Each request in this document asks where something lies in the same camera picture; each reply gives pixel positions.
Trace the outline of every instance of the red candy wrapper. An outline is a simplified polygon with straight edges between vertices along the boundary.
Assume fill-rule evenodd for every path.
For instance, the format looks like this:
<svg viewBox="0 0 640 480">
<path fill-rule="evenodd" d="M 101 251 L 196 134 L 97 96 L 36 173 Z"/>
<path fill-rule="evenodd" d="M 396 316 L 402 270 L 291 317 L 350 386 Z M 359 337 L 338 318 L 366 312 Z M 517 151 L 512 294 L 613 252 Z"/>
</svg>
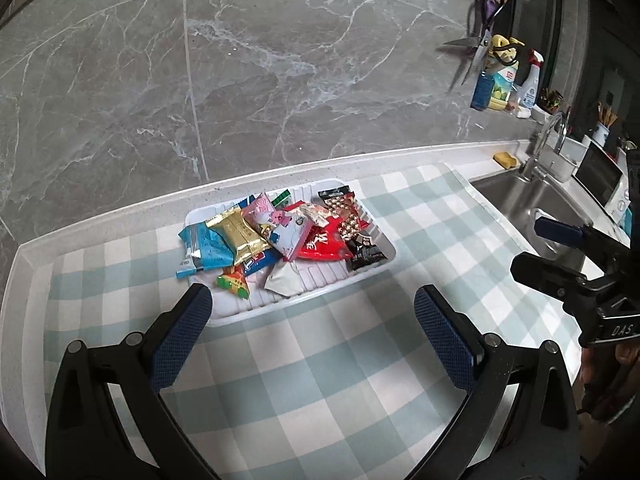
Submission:
<svg viewBox="0 0 640 480">
<path fill-rule="evenodd" d="M 314 226 L 298 253 L 299 258 L 324 260 L 326 262 L 349 260 L 353 254 L 338 231 L 341 220 L 329 217 L 326 227 Z"/>
<path fill-rule="evenodd" d="M 360 232 L 360 215 L 356 209 L 355 194 L 349 186 L 319 191 L 318 196 L 334 215 L 342 219 L 338 232 L 343 240 L 352 240 Z"/>
</svg>

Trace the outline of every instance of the gold snack package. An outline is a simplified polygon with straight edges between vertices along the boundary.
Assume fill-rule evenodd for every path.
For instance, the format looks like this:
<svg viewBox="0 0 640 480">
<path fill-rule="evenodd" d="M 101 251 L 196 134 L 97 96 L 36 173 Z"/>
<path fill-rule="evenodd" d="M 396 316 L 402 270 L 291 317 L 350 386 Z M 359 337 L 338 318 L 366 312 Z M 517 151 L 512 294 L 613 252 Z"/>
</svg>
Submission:
<svg viewBox="0 0 640 480">
<path fill-rule="evenodd" d="M 240 265 L 271 246 L 242 218 L 241 209 L 233 206 L 205 222 L 209 229 L 222 236 L 235 253 L 234 265 Z"/>
</svg>

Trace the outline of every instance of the yellow sponge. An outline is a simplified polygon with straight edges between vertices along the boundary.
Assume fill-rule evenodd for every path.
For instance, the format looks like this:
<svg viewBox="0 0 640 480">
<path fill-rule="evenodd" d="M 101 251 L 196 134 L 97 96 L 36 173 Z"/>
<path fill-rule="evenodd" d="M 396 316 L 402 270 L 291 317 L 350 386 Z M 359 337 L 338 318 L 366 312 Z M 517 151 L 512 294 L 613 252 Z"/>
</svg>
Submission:
<svg viewBox="0 0 640 480">
<path fill-rule="evenodd" d="M 513 158 L 507 152 L 500 152 L 494 155 L 494 160 L 500 164 L 505 170 L 510 170 L 518 165 L 518 160 Z"/>
</svg>

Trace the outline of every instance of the chopsticks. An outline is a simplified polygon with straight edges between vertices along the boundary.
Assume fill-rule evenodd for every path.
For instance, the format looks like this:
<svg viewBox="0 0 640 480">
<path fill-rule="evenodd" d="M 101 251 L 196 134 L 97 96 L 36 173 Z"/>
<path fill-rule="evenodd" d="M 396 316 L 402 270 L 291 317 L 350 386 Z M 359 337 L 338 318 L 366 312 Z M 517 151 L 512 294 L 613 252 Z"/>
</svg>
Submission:
<svg viewBox="0 0 640 480">
<path fill-rule="evenodd" d="M 613 113 L 610 107 L 602 107 L 602 103 L 598 102 L 598 121 L 606 128 L 610 128 L 616 122 L 618 116 Z"/>
</svg>

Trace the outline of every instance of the stainless steel sink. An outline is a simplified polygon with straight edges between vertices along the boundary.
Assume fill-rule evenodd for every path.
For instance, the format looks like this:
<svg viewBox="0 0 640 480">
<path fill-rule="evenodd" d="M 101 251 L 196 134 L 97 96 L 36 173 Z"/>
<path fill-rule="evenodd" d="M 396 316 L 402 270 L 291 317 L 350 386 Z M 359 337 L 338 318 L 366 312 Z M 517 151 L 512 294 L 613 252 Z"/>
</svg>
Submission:
<svg viewBox="0 0 640 480">
<path fill-rule="evenodd" d="M 593 225 L 587 213 L 551 177 L 536 170 L 528 182 L 512 170 L 476 180 L 472 185 L 507 217 L 540 256 L 582 269 L 584 255 L 580 251 L 540 238 L 533 230 L 539 216 L 551 216 L 576 226 Z"/>
</svg>

